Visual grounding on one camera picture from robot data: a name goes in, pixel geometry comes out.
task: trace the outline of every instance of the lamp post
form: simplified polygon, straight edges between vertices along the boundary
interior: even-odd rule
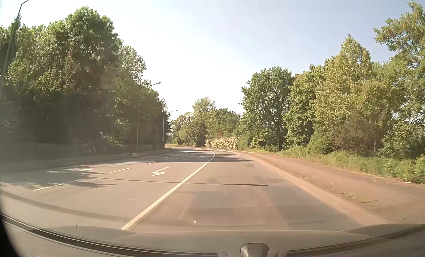
[[[149,86],[158,85],[160,83],[161,82],[157,82],[157,83],[149,85]],[[136,121],[136,151],[139,150],[138,146],[139,146],[139,105],[138,105],[138,120]]]
[[[172,113],[172,112],[177,112],[178,110],[174,110],[171,112],[167,112],[167,114]],[[165,113],[163,113],[163,120],[162,120],[162,148],[165,147]]]
[[[24,3],[27,3],[28,1],[29,0],[26,0],[25,2],[21,3],[21,7],[19,7],[19,11],[17,12],[17,16],[16,16],[16,19],[15,19],[16,22],[19,21],[19,15],[21,14],[22,5]],[[1,92],[3,91],[3,84],[5,82],[6,68],[8,66],[8,56],[10,55],[10,48],[11,48],[12,40],[14,38],[16,22],[14,23],[14,26],[11,30],[10,40],[8,42],[8,49],[6,49],[5,61],[3,62],[3,71],[2,71],[1,76],[0,76],[0,79],[1,79],[1,81],[0,81],[0,103],[1,103]]]

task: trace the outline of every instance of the asphalt road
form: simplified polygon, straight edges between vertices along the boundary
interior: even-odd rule
[[[360,226],[248,155],[188,148],[1,174],[0,207],[44,228],[337,231]]]

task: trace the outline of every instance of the clear sky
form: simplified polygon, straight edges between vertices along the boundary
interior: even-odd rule
[[[23,0],[0,0],[8,26]],[[418,0],[425,8],[425,0]],[[22,23],[49,24],[87,5],[114,22],[125,44],[146,61],[144,78],[165,98],[172,118],[209,96],[217,108],[242,113],[241,86],[263,68],[293,74],[338,53],[347,34],[373,61],[392,54],[373,28],[410,11],[405,0],[29,0]]]

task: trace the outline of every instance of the white flowers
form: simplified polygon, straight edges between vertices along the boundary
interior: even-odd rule
[[[238,150],[238,137],[206,139],[205,148]]]

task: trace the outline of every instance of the turn arrow marking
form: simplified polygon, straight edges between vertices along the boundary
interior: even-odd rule
[[[151,173],[153,174],[153,176],[162,175],[162,174],[165,174],[165,172],[160,172],[160,171],[163,171],[164,169],[168,169],[168,167],[164,167],[162,169],[159,169],[158,171],[151,172]]]

